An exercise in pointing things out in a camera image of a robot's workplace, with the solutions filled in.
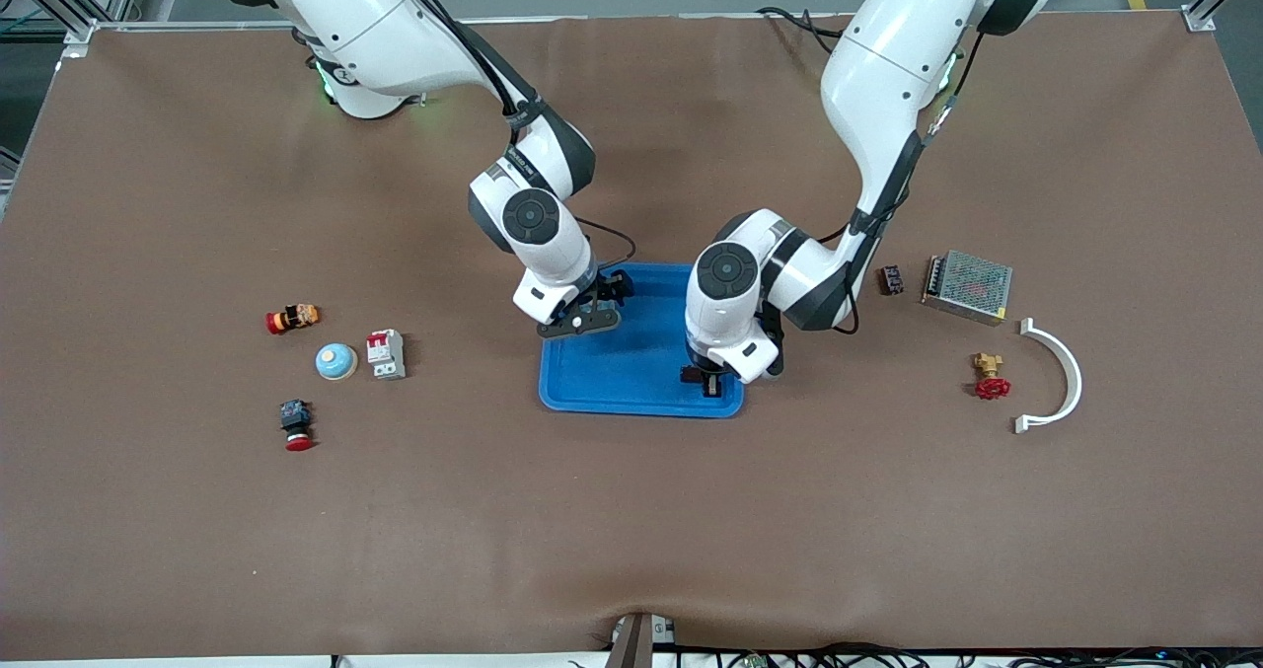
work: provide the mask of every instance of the red valve handle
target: red valve handle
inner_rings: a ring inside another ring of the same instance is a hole
[[[976,394],[979,399],[998,399],[1008,397],[1012,388],[1013,385],[1010,385],[1004,376],[989,376],[985,380],[979,380],[979,383],[974,385],[974,394]]]

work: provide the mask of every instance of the cable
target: cable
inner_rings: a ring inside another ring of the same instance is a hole
[[[1129,658],[1138,652],[1152,652],[1154,655],[1172,655],[1173,658]],[[1253,652],[1244,652],[1230,660],[1235,662],[1239,657],[1249,655]],[[1029,655],[1013,660],[1009,663],[1009,668],[1172,668],[1172,664],[1177,664],[1181,668],[1202,668],[1204,665],[1226,668],[1226,664],[1219,663],[1212,655],[1205,654],[1201,650],[1196,652],[1195,655],[1190,655],[1188,652],[1182,649],[1140,648],[1132,648],[1116,655],[1105,657],[1092,655],[1082,650],[1068,650],[1065,654],[1057,655]]]
[[[829,47],[829,44],[825,43],[825,39],[821,38],[820,29],[817,29],[816,27],[816,21],[811,20],[811,11],[803,10],[802,18],[803,21],[807,21],[807,27],[808,29],[811,29],[811,35],[816,38],[816,43],[820,44],[821,48],[823,48],[825,53],[834,53],[834,48]]]
[[[479,69],[482,69],[482,75],[486,75],[486,78],[489,80],[489,82],[491,82],[491,87],[495,88],[496,96],[500,96],[500,102],[504,106],[503,111],[505,119],[508,119],[509,115],[517,114],[518,105],[517,102],[513,101],[513,97],[509,96],[509,88],[504,87],[504,82],[500,80],[500,75],[498,75],[496,71],[493,69],[490,62],[488,62],[486,57],[482,56],[482,52],[479,52],[477,48],[475,48],[474,44],[469,42],[469,38],[465,38],[465,34],[461,33],[460,25],[457,25],[457,21],[452,18],[451,13],[447,11],[447,8],[443,6],[443,3],[440,0],[418,0],[418,1],[422,3],[422,5],[427,8],[427,10],[432,11],[433,15],[437,18],[437,20],[443,21],[443,25],[447,27],[447,30],[450,30],[450,33],[455,35],[456,42],[460,42],[461,47],[465,47],[465,52],[469,52],[470,58],[472,58],[475,64],[479,66]]]
[[[830,241],[834,241],[835,237],[842,236],[842,232],[846,231],[846,227],[849,227],[849,226],[850,226],[850,224],[842,224],[842,226],[840,226],[837,229],[837,231],[831,232],[831,235],[829,235],[829,236],[817,237],[816,241],[820,241],[820,244],[829,244]]]
[[[851,275],[851,263],[847,260],[846,273],[842,274],[842,285],[846,287],[846,299],[851,304],[851,327],[850,330],[839,326],[831,327],[831,330],[834,330],[835,333],[842,333],[844,336],[854,336],[855,333],[860,332],[860,307],[855,303],[855,282],[846,280],[850,275]]]
[[[1214,660],[1214,663],[1218,664],[1219,668],[1228,668],[1229,665],[1234,665],[1236,663],[1252,663],[1258,665],[1260,660],[1263,660],[1263,648],[1249,648],[1228,658]]]
[[[784,11],[779,6],[763,6],[762,10],[754,10],[754,13],[755,13],[755,15],[777,15],[777,16],[784,16],[786,21],[789,21],[791,25],[798,27],[798,29],[806,29],[808,32],[810,30],[818,30],[820,35],[827,35],[827,38],[842,38],[842,33],[840,33],[840,30],[834,30],[834,29],[812,29],[812,27],[808,24],[808,21],[799,20],[798,16],[791,15],[789,11]]]
[[[582,218],[582,217],[575,217],[575,220],[578,224],[587,224],[589,227],[601,229],[601,231],[604,231],[604,232],[609,232],[610,235],[618,236],[620,240],[626,241],[628,246],[630,246],[630,249],[628,249],[626,255],[623,255],[621,259],[614,259],[614,260],[609,260],[609,263],[600,264],[600,266],[596,268],[597,271],[604,271],[604,269],[609,269],[611,266],[618,266],[618,264],[626,264],[628,260],[632,260],[635,256],[637,246],[635,246],[634,237],[629,237],[628,235],[625,235],[625,232],[618,231],[618,229],[606,227],[605,224],[591,222],[591,220]]]
[[[952,97],[960,96],[960,88],[965,87],[965,80],[969,78],[969,71],[974,67],[974,57],[978,57],[978,48],[983,44],[983,33],[978,33],[978,38],[974,39],[974,48],[969,51],[969,58],[965,61],[965,71],[961,71],[960,81],[956,82],[956,88],[952,91]]]

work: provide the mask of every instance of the brass valve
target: brass valve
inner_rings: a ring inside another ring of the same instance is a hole
[[[983,376],[988,380],[999,375],[1000,365],[1004,365],[1004,359],[999,355],[979,352],[974,356],[974,367],[978,367],[978,370],[983,373]]]

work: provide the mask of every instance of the orange electrical component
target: orange electrical component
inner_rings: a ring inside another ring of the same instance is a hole
[[[320,309],[314,304],[288,304],[280,313],[268,313],[268,332],[279,336],[297,327],[314,326],[320,322]]]

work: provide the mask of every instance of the metal bracket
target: metal bracket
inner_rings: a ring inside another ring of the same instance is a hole
[[[619,624],[605,668],[653,668],[653,617],[632,614]]]
[[[21,168],[21,159],[16,152],[9,150],[8,146],[0,146],[0,218],[4,218],[4,212],[9,208],[9,194],[18,179],[19,168]]]
[[[613,647],[619,640],[619,634],[623,633],[623,628],[626,626],[628,619],[632,615],[624,616],[614,624],[614,631],[610,634],[610,645]],[[653,644],[673,644],[676,643],[676,621],[674,619],[667,619],[666,616],[658,616],[654,614],[649,616],[653,624]]]
[[[1188,11],[1187,4],[1181,4],[1180,13],[1185,18],[1185,25],[1188,27],[1191,33],[1212,33],[1212,30],[1215,30],[1215,20],[1212,16],[1206,16],[1205,20],[1197,20],[1197,18],[1192,16],[1192,13]]]
[[[92,34],[96,33],[96,29],[100,29],[100,24],[101,21],[99,20],[90,20],[87,30],[82,35],[76,33],[66,33],[66,38],[62,39],[62,43],[66,44],[66,48],[63,48],[62,51],[62,58],[86,57],[88,44],[92,42]]]

